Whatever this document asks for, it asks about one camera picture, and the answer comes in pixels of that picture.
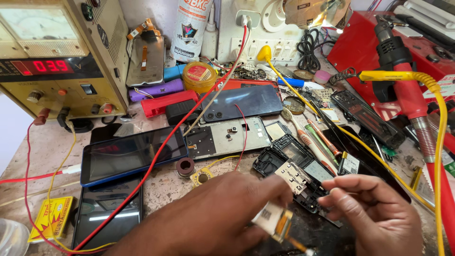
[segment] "cluttered workbench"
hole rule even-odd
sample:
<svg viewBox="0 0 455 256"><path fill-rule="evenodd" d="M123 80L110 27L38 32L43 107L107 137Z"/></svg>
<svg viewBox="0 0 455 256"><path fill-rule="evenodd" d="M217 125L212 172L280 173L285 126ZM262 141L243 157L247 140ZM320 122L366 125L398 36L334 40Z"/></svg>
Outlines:
<svg viewBox="0 0 455 256"><path fill-rule="evenodd" d="M323 70L326 70L329 73L336 73L336 70L330 63L327 63L327 61L323 58L321 58L320 61L323 65ZM350 87L347 82L342 82L342 85L348 89ZM282 93L282 97L286 96L288 96L286 93ZM339 117L339 125L347 124L356 132L360 130L359 125L348 124L339 108L335 108L334 111ZM146 119L141 110L141 106L138 103L130 105L128 113L132 115L135 113L137 114L134 117L134 121L132 121L132 123L135 124L136 132L154 130L168 125L165 115L159 115L151 119ZM310 114L308 108L305 109L304 113L316 122L314 115ZM295 118L298 122L307 122L303 115L296 115ZM281 116L263 118L265 125L276 121L280 121L285 124L292 131L294 136L297 134L293 124L283 119ZM102 124L100 120L95 121L95 128L103 126L105 125ZM319 124L319 126L321 129L326 129L324 123ZM63 169L81 163L82 149L84 146L88 145L90 137L90 133L81 133L77 135L77 142L73 148L72 154L66 160ZM60 161L66 155L67 150L71 145L71 141L71 133L61 129L55 122L49 123L45 126L32 127L30 129L31 151L29 175L38 176L55 171L58 168ZM24 176L24 170L27 165L27 150L27 141L24 139L10 165L1 176L1 179L16 179ZM393 162L390 165L399 174L399 176L409 184L414 174L413 168L414 166L421 165L423 163L423 156L411 140L406 140L397 152L399 154L393 157ZM262 178L262 176L252 168L252 164L259 154L260 151L245 154L238 170L244 174L252 174ZM216 159L207 159L196 161L196 169L201 169L215 160ZM210 170L213 175L218 176L232 171L236 163L236 158L227 159L217 163L214 167L210 168ZM61 188L52 191L51 198L74 196L78 199L81 195L81 185L79 184L79 180L80 178L78 173L56 176L54 186L60 186ZM37 193L46 189L48 183L49 178L29 182L29 194ZM31 229L23 200L3 205L13 199L23 197L24 183L1 184L0 189L2 195L4 195L0 199L0 217L18 221L25 224L28 229ZM186 193L191 191L191 189L191 181L179 179L176 170L176 163L169 163L155 167L144 183L143 217L146 217L164 205L183 197ZM41 193L28 199L32 216L37 215L37 211L45 198L45 193ZM422 220L424 254L435 255L437 248L434 215L425 209L423 205L416 203L415 201L412 202L412 205L418 210ZM292 228L292 232L295 234L293 235L297 239L305 241L309 247L318 248L320 253L319 255L352 255L355 253L354 232L347 223L343 222L342 226L338 228L336 225L330 223L319 214L309 213L296 203L292 203L289 206L289 209L295 213L295 220ZM68 235L62 240L62 243L66 246L71 245L73 229L72 225L68 225ZM51 248L46 243L38 243L30 244L27 255L37 256L63 254ZM299 252L298 250L295 250L291 244L284 243L283 245L280 245L274 240L268 239L247 252L246 255L299 255Z"/></svg>

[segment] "red plastic tool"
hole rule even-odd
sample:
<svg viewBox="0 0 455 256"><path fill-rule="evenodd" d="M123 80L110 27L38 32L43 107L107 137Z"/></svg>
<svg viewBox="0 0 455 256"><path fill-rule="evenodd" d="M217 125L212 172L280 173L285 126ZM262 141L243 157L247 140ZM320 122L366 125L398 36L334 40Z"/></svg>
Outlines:
<svg viewBox="0 0 455 256"><path fill-rule="evenodd" d="M151 118L156 115L164 114L166 112L166 106L187 100L194 100L197 103L199 101L199 96L195 91L188 90L159 98L143 100L141 101L141 105L145 116Z"/></svg>

